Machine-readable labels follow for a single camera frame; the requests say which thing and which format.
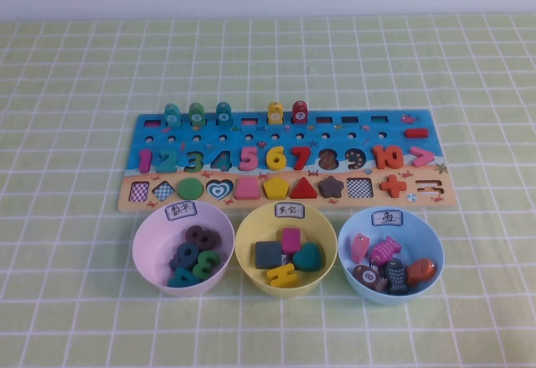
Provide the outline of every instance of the plastic bowl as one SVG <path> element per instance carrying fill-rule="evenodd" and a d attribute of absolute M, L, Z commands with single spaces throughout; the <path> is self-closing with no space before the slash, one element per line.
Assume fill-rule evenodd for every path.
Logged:
<path fill-rule="evenodd" d="M 400 259 L 406 266 L 422 257 L 427 257 L 437 265 L 435 276 L 430 281 L 411 288 L 407 295 L 378 293 L 365 287 L 352 276 L 356 263 L 350 258 L 351 244 L 358 233 L 370 239 L 369 251 L 387 236 L 391 236 L 402 246 L 402 251 L 394 254 L 394 257 Z M 373 207 L 361 210 L 350 217 L 338 236 L 338 256 L 343 264 L 344 276 L 353 289 L 363 298 L 382 305 L 400 305 L 418 297 L 441 276 L 445 260 L 443 246 L 434 230 L 418 216 L 393 207 Z M 369 265 L 369 254 L 360 264 Z"/>
<path fill-rule="evenodd" d="M 294 217 L 288 217 L 281 210 L 294 210 Z M 322 252 L 322 269 L 318 272 L 296 271 L 299 285 L 295 288 L 272 287 L 266 278 L 266 270 L 255 268 L 255 243 L 280 241 L 283 228 L 299 228 L 301 243 L 314 242 Z M 332 268 L 337 258 L 337 234 L 329 220 L 311 206 L 293 202 L 269 203 L 253 210 L 240 224 L 236 232 L 236 257 L 245 274 L 264 293 L 280 298 L 297 297 L 311 292 Z"/>
<path fill-rule="evenodd" d="M 192 225 L 217 231 L 221 238 L 214 251 L 221 256 L 212 276 L 194 286 L 167 286 L 172 275 L 169 261 Z M 132 257 L 139 273 L 150 283 L 174 297 L 194 297 L 214 287 L 223 278 L 235 248 L 235 230 L 220 209 L 201 201 L 177 202 L 155 210 L 138 228 L 132 243 Z"/>

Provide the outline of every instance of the yellow bowl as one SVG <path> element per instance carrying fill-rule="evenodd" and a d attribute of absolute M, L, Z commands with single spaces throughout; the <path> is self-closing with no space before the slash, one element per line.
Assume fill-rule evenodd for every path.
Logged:
<path fill-rule="evenodd" d="M 280 241 L 283 228 L 299 228 L 301 243 L 314 242 L 321 248 L 322 269 L 296 271 L 295 288 L 276 288 L 268 283 L 266 269 L 255 268 L 255 243 Z M 269 203 L 253 210 L 236 231 L 235 252 L 238 263 L 261 291 L 274 297 L 289 298 L 311 292 L 330 271 L 337 258 L 337 235 L 329 220 L 311 206 L 294 202 Z"/>

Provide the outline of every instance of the gray fish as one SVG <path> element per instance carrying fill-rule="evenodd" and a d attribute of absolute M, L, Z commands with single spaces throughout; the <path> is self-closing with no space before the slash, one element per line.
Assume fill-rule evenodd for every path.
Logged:
<path fill-rule="evenodd" d="M 393 258 L 385 265 L 385 276 L 389 280 L 389 294 L 406 295 L 408 286 L 406 285 L 407 271 L 400 259 Z"/>

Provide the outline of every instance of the teal heart piece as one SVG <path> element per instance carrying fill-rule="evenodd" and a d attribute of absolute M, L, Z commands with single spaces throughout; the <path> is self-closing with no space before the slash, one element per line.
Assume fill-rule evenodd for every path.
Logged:
<path fill-rule="evenodd" d="M 233 191 L 234 185 L 228 179 L 218 181 L 213 179 L 207 183 L 207 192 L 209 192 L 217 200 L 222 200 L 225 196 Z"/>
<path fill-rule="evenodd" d="M 301 247 L 292 257 L 292 263 L 296 270 L 302 272 L 316 272 L 322 269 L 322 255 L 320 248 L 312 242 L 308 242 Z"/>

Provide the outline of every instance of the number 7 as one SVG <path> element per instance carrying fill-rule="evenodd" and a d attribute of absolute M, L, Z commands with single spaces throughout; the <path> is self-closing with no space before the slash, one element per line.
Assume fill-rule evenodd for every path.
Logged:
<path fill-rule="evenodd" d="M 305 164 L 307 160 L 309 159 L 309 156 L 311 155 L 311 149 L 310 148 L 292 148 L 291 151 L 293 156 L 298 157 L 296 160 L 296 163 L 294 164 L 294 169 L 296 171 L 303 169 L 305 167 Z"/>

